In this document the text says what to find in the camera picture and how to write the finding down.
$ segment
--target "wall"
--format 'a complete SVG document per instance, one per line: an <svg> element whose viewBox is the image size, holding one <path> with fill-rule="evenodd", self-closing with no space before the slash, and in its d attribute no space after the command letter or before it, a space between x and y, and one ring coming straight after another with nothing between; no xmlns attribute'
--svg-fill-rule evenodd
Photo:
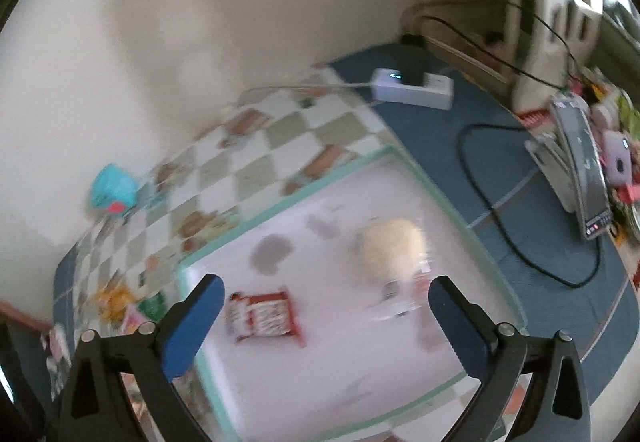
<svg viewBox="0 0 640 442"><path fill-rule="evenodd" d="M415 0L20 0L0 35L0 299L49 318L86 193L211 127L243 87L397 32Z"/></svg>

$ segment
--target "power strip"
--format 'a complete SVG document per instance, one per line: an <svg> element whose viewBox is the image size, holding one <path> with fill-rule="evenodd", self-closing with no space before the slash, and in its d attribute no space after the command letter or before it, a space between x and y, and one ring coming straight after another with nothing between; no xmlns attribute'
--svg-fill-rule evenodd
<svg viewBox="0 0 640 442"><path fill-rule="evenodd" d="M422 86L403 85L398 70L379 68L371 77L371 91L377 101L403 102L438 110L450 110L453 104L453 79L426 72Z"/></svg>

